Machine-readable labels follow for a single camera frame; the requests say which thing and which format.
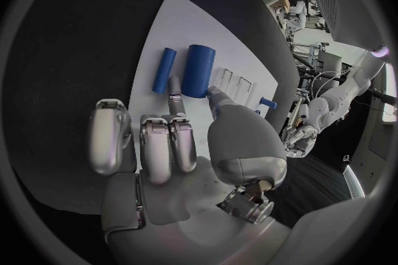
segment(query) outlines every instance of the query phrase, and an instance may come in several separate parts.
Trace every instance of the large blue cylinder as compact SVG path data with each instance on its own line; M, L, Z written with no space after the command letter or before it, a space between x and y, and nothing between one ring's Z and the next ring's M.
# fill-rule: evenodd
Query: large blue cylinder
M168 76L170 75L172 64L176 58L177 52L171 48L165 48L162 60L159 64L152 90L155 93L163 94L167 87Z
M182 93L193 98L205 98L212 75L216 51L207 46L189 46L186 59Z

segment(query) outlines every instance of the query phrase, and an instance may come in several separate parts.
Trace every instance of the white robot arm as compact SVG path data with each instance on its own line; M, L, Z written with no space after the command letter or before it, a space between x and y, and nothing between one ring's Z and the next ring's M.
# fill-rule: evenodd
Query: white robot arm
M329 89L313 99L308 106L302 105L300 113L304 114L301 116L304 125L287 137L287 156L306 156L314 147L317 135L348 113L352 100L365 93L384 63L375 54L368 52L362 62L352 68L342 85Z

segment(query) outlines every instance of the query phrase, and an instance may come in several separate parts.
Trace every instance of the blue cylinder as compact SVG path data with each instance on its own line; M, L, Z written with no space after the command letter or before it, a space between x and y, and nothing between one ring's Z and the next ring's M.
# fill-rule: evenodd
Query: blue cylinder
M216 51L207 46L189 46L186 59L182 93L193 98L205 98L209 88Z
M278 106L278 104L277 104L276 102L270 101L270 100L268 100L268 99L266 99L266 98L264 98L264 97L262 97L262 98L260 99L260 104L263 104L263 105L265 105L265 106L268 106L269 108L272 108L272 109L275 109L275 108L277 108L277 106Z
M163 94L167 87L168 76L170 75L172 64L177 52L171 48L165 48L162 60L159 64L152 90L155 93Z

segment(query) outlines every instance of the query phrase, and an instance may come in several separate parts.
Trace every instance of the small blue cylinder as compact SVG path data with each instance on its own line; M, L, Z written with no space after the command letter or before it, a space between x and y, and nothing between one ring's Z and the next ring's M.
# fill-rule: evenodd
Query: small blue cylinder
M270 101L270 100L268 100L268 99L266 99L266 98L264 98L264 97L262 97L262 98L260 99L260 104L263 104L263 105L265 105L265 106L268 106L269 108L272 108L272 109L275 109L275 108L277 108L277 106L278 106L278 104L277 104L276 102Z
M186 59L182 93L193 98L205 98L209 88L216 51L207 46L189 46Z
M162 60L159 64L152 90L155 93L163 94L167 87L168 76L170 75L172 64L176 58L177 52L171 48L165 48Z

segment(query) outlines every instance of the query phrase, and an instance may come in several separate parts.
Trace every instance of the white board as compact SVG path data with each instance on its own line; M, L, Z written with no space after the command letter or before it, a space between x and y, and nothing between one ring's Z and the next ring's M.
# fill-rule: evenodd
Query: white board
M225 92L250 109L260 110L262 117L268 111L268 107L260 105L259 100L262 97L272 100L277 81L260 60L226 27L197 5L189 0L165 0L149 31L131 90L129 113L138 158L141 115L168 114L167 90L163 95L152 91L163 50L168 47L177 51L170 76L177 75L182 81L186 55L191 44L209 46L216 50L210 86L218 85L224 70L228 69L233 72L233 76ZM237 88L240 77L251 83L250 92L245 93ZM197 155L209 158L207 132L213 118L208 100L184 96L183 101L194 129Z

